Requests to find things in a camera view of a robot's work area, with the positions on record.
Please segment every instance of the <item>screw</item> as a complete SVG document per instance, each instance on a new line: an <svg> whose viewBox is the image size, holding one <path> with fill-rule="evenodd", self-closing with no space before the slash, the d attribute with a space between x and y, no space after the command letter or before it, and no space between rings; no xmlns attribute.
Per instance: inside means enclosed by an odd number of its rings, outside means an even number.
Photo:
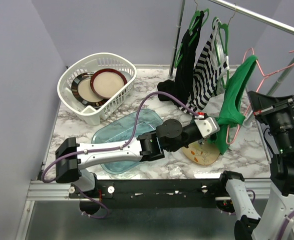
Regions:
<svg viewBox="0 0 294 240"><path fill-rule="evenodd" d="M108 193L113 194L115 191L115 188L113 186L108 187Z"/></svg>
<svg viewBox="0 0 294 240"><path fill-rule="evenodd" d="M206 192L208 192L208 188L206 185L201 187L201 191L205 194Z"/></svg>
<svg viewBox="0 0 294 240"><path fill-rule="evenodd" d="M71 187L69 187L69 189L68 189L68 192L69 192L70 194L74 194L75 191L76 191L76 189L75 189L74 186L71 186Z"/></svg>

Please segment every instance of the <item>plate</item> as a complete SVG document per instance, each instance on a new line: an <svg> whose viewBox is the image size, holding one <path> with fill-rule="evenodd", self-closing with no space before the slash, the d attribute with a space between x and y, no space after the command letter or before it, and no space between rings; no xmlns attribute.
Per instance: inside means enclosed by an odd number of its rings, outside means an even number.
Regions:
<svg viewBox="0 0 294 240"><path fill-rule="evenodd" d="M182 147L182 152L193 162L205 166L213 164L220 155L216 145L207 141L203 145L195 141L189 144L189 148Z"/></svg>
<svg viewBox="0 0 294 240"><path fill-rule="evenodd" d="M72 81L71 91L76 100L81 102L84 106L99 108L107 102L107 99L104 99L92 92L90 81L93 75L94 72L85 72L78 75Z"/></svg>
<svg viewBox="0 0 294 240"><path fill-rule="evenodd" d="M110 99L126 83L127 80L121 72L112 68L105 68L93 74L90 87L97 96L103 99Z"/></svg>

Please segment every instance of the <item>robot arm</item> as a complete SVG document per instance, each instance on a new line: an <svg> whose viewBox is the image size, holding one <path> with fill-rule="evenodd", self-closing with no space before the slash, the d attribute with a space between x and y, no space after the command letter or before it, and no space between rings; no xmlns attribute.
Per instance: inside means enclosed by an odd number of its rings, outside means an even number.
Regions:
<svg viewBox="0 0 294 240"><path fill-rule="evenodd" d="M279 154L271 159L270 195L261 219L245 194L242 175L222 174L237 215L235 238L285 240L294 216L294 96L271 97L252 91L248 96L256 119L270 127Z"/></svg>
<svg viewBox="0 0 294 240"><path fill-rule="evenodd" d="M166 120L156 130L139 135L129 144L127 141L76 143L75 137L70 137L57 149L56 158L68 153L78 154L56 163L56 182L74 183L82 191L87 192L95 188L96 181L92 173L86 169L88 167L121 161L154 161L164 158L164 150L175 152L195 141L202 142L219 130L214 118L200 114L185 127L182 127L178 120Z"/></svg>

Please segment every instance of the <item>yellow plate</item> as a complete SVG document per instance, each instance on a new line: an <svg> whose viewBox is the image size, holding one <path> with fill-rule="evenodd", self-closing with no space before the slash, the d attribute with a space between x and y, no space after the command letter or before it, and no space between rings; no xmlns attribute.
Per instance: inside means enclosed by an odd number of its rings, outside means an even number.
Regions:
<svg viewBox="0 0 294 240"><path fill-rule="evenodd" d="M200 145L198 142L189 144L189 148L182 148L182 152L192 161L200 165L210 165L219 157L219 149L214 143L204 142Z"/></svg>

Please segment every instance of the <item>pink hanger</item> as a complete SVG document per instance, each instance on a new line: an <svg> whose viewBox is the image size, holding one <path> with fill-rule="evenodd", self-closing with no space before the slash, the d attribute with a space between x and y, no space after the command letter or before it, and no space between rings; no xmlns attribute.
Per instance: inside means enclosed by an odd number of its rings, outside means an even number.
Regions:
<svg viewBox="0 0 294 240"><path fill-rule="evenodd" d="M248 53L249 50L252 51L252 54L255 54L253 48L252 48L252 47L249 48L249 49L245 52L245 55L243 56L242 63L245 61L246 55L247 55L247 53ZM263 71L262 71L262 68L261 68L261 66L260 66L260 64L259 64L259 62L258 62L258 60L256 60L256 63L257 63L258 68L259 68L259 70L260 70L260 72L261 72L261 75L264 77L264 78L261 80L261 82L260 82L258 88L256 89L256 92L259 91L259 89L261 88L263 82L264 82L267 78L269 78L271 75L274 75L274 74L276 74L276 73L278 73L278 72L280 72L280 71L283 71L283 70L285 70L285 69L287 69L287 68L291 68L292 66L294 66L294 63L292 63L291 65L288 65L288 66L286 66L286 67L284 67L284 68L282 68L282 69L279 69L279 70L277 70L277 71L273 71L273 72L271 72L271 73L264 74ZM246 114L247 114L249 108L250 108L250 104L249 104L249 106L247 107L247 110L246 110L246 112L245 112L245 114L244 114L245 116L246 116ZM233 140L232 140L231 142L228 142L228 136L229 136L229 125L228 125L228 128L227 128L227 136L226 136L226 144L230 145L230 144L233 144L233 143L235 142L235 140L236 140L236 138L237 138L237 136L238 136L239 130L240 130L240 125L238 124L238 125L237 125L237 131L236 131L235 137L233 138Z"/></svg>

